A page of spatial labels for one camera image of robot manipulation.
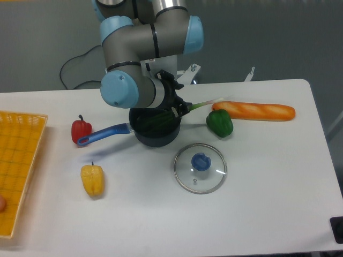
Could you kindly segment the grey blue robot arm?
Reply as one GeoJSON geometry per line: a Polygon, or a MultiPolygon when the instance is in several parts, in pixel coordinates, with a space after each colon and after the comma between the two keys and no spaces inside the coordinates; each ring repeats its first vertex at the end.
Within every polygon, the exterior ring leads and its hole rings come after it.
{"type": "Polygon", "coordinates": [[[100,20],[106,64],[100,93],[112,107],[170,108],[177,83],[164,69],[152,78],[142,62],[199,51],[204,44],[200,18],[189,14],[185,1],[93,1],[100,20]]]}

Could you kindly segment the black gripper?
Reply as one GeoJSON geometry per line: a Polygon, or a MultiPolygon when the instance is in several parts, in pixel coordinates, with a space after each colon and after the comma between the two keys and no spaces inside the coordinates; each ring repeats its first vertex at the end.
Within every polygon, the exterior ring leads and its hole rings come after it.
{"type": "Polygon", "coordinates": [[[176,94],[177,90],[184,87],[183,84],[179,84],[173,74],[160,70],[155,74],[155,77],[162,82],[164,88],[164,95],[159,109],[170,109],[175,118],[180,118],[187,114],[189,107],[192,106],[191,102],[184,101],[176,94]]]}

